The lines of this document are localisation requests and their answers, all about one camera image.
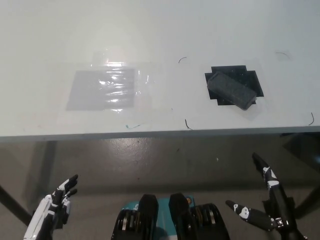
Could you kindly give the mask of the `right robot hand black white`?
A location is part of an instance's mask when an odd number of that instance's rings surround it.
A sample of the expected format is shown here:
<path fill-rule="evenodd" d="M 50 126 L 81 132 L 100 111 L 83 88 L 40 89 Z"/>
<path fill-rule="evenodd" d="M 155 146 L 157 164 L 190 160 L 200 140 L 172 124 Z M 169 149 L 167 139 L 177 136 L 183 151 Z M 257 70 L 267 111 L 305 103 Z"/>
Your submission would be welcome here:
<path fill-rule="evenodd" d="M 267 232 L 276 230 L 282 240 L 306 240 L 307 237 L 298 229 L 293 199 L 286 195 L 281 182 L 262 157 L 254 152 L 252 159 L 268 191 L 269 199 L 262 202 L 265 211 L 262 212 L 232 200 L 226 200 L 225 204 L 244 222 Z"/>

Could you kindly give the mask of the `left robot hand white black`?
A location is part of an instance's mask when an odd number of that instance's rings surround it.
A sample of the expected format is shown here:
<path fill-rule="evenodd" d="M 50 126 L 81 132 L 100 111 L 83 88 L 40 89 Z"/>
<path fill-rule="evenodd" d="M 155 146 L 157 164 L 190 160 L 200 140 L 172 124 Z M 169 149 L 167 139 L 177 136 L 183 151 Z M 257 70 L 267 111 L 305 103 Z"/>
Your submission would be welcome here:
<path fill-rule="evenodd" d="M 51 240 L 54 231 L 67 224 L 70 197 L 77 193 L 77 183 L 78 175 L 75 174 L 40 201 L 24 234 L 25 240 Z"/>

